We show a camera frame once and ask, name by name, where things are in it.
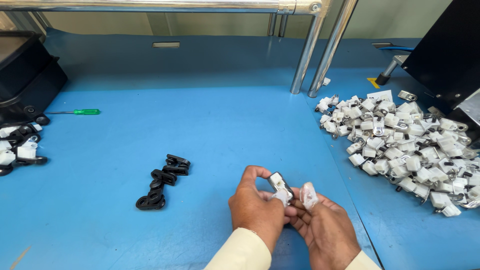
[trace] pile of parts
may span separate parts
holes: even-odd
[[[177,175],[188,175],[190,161],[167,154],[167,164],[162,170],[153,170],[150,175],[153,180],[150,183],[150,191],[147,196],[140,197],[135,206],[140,210],[160,209],[165,205],[163,188],[165,184],[175,185]]]
[[[46,157],[36,155],[41,140],[39,124],[18,123],[0,126],[0,176],[13,171],[14,166],[45,164]]]
[[[405,91],[398,96],[416,100]],[[442,118],[435,107],[428,110],[424,114],[416,102],[395,105],[388,95],[340,102],[334,95],[315,108],[324,114],[321,129],[353,142],[347,152],[355,167],[385,177],[397,191],[420,198],[421,205],[430,197],[434,213],[457,216],[457,205],[480,205],[480,158],[467,147],[465,124]]]

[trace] cream sleeve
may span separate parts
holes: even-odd
[[[204,270],[267,270],[272,255],[256,233],[238,228],[233,231]]]
[[[362,250],[347,268],[345,268],[345,270],[380,270],[380,267],[378,267],[378,265],[376,265]]]

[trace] metal frame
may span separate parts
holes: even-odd
[[[315,48],[318,34],[330,8],[331,0],[0,0],[0,11],[33,12],[42,27],[50,26],[42,11],[62,12],[223,12],[223,13],[270,13],[267,34],[273,36],[276,15],[282,15],[279,37],[285,34],[288,15],[312,15],[312,21],[290,92],[298,94],[307,72],[308,63]],[[336,47],[345,31],[357,0],[344,0],[336,25],[325,48],[322,61],[309,91],[315,97],[324,74],[333,58]]]

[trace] right hand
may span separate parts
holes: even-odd
[[[361,251],[347,212],[316,193],[310,182],[301,191],[292,190],[295,200],[291,205],[297,216],[290,218],[290,224],[305,239],[312,269],[344,270]]]

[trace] green screwdriver handle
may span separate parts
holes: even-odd
[[[100,114],[99,109],[83,109],[83,110],[73,110],[73,113],[76,115],[79,114]]]

